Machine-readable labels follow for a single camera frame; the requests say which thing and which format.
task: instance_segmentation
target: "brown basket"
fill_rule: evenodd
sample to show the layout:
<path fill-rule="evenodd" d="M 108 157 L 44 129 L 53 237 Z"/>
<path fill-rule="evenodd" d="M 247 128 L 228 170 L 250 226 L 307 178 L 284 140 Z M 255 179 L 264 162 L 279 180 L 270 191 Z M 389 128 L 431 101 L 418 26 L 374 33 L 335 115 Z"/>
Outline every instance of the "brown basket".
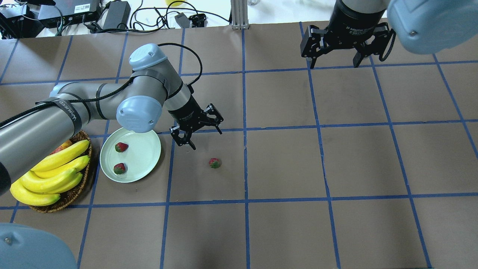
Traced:
<path fill-rule="evenodd" d="M 83 130 L 81 130 L 78 134 L 70 138 L 71 142 L 73 143 L 81 141 L 81 140 L 85 140 L 85 139 L 87 139 L 90 142 L 90 144 L 88 146 L 88 149 L 84 153 L 82 153 L 80 156 L 88 155 L 90 157 L 90 162 L 87 164 L 87 166 L 83 170 L 81 170 L 81 172 L 83 173 L 83 178 L 81 179 L 80 183 L 78 183 L 78 185 L 76 185 L 72 189 L 61 193 L 60 199 L 56 203 L 46 205 L 46 206 L 30 205 L 29 207 L 31 209 L 41 213 L 51 213 L 51 212 L 62 210 L 65 207 L 71 205 L 80 196 L 83 190 L 86 189 L 88 185 L 90 185 L 89 182 L 92 180 L 90 179 L 91 177 L 89 176 L 91 174 L 90 173 L 91 171 L 89 168 L 91 165 L 91 153 L 93 151 L 93 147 L 91 145 L 91 139 Z"/>

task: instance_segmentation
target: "yellow banana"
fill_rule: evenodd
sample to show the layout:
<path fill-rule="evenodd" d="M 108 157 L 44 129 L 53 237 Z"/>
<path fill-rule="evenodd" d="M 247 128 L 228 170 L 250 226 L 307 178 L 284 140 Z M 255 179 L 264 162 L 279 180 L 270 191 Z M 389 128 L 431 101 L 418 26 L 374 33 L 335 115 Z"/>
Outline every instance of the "yellow banana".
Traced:
<path fill-rule="evenodd" d="M 42 194 L 29 191 L 19 180 L 10 186 L 10 192 L 15 199 L 28 205 L 45 206 L 56 203 L 60 199 L 58 193 Z"/>
<path fill-rule="evenodd" d="M 37 171 L 35 172 L 35 174 L 42 178 L 42 179 L 47 179 L 47 178 L 51 178 L 51 177 L 54 177 L 55 175 L 58 175 L 59 173 L 65 171 L 65 170 L 68 170 L 70 168 L 74 168 L 75 171 L 78 173 L 79 171 L 83 170 L 83 168 L 85 168 L 87 166 L 89 162 L 89 156 L 88 155 L 84 155 L 84 156 L 81 156 L 81 157 L 78 157 L 74 160 L 72 160 L 71 162 L 67 163 L 67 164 L 64 164 L 60 167 L 57 167 L 55 169 L 52 169 L 52 170 L 48 170 L 48 171 Z"/>
<path fill-rule="evenodd" d="M 34 172 L 43 172 L 62 166 L 82 154 L 88 148 L 88 145 L 88 140 L 76 142 L 62 151 L 48 155 L 31 170 Z"/>
<path fill-rule="evenodd" d="M 73 188 L 74 186 L 78 185 L 78 183 L 80 183 L 82 177 L 83 177 L 82 173 L 76 173 L 75 177 L 70 182 L 68 182 L 67 184 L 63 185 L 62 187 L 60 187 L 58 189 L 55 189 L 51 192 L 53 192 L 53 193 L 63 193 L 65 191 L 68 191 L 71 188 Z"/>
<path fill-rule="evenodd" d="M 22 185 L 34 192 L 51 192 L 55 189 L 58 189 L 68 182 L 70 182 L 75 176 L 75 169 L 70 168 L 54 177 L 42 179 L 36 176 L 33 172 L 28 171 L 18 180 Z"/>

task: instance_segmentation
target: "barcode label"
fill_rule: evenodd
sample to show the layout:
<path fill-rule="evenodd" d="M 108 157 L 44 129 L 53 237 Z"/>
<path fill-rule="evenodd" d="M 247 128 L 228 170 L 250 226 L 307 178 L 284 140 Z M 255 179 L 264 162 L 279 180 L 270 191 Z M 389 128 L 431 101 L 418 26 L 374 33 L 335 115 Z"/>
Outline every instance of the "barcode label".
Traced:
<path fill-rule="evenodd" d="M 89 11 L 89 6 L 90 6 L 90 4 L 75 6 L 75 14 L 85 12 L 85 11 Z"/>

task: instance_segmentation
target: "bunch of bananas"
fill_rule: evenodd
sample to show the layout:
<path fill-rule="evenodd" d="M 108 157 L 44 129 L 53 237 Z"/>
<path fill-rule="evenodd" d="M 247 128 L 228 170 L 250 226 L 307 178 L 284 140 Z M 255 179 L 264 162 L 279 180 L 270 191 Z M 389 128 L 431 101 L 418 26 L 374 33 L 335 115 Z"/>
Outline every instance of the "bunch of bananas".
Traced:
<path fill-rule="evenodd" d="M 30 171 L 15 181 L 11 194 L 18 201 L 35 206 L 45 206 L 60 199 L 60 193 L 76 186 L 82 179 L 80 171 L 89 162 L 89 156 L 81 156 L 89 146 L 88 140 L 48 155 Z"/>

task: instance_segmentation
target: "round plate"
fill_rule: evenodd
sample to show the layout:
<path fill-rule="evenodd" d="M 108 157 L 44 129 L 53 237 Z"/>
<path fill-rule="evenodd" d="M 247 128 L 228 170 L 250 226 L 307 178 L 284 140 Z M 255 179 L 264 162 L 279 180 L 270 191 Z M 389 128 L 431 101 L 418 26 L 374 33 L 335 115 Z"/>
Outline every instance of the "round plate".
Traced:
<path fill-rule="evenodd" d="M 128 144 L 128 149 L 117 152 L 115 145 L 118 142 Z M 156 166 L 161 155 L 161 142 L 153 131 L 135 133 L 120 128 L 106 140 L 99 154 L 101 170 L 110 179 L 129 183 L 145 177 Z M 126 172 L 115 174 L 113 168 L 118 163 L 124 163 Z"/>

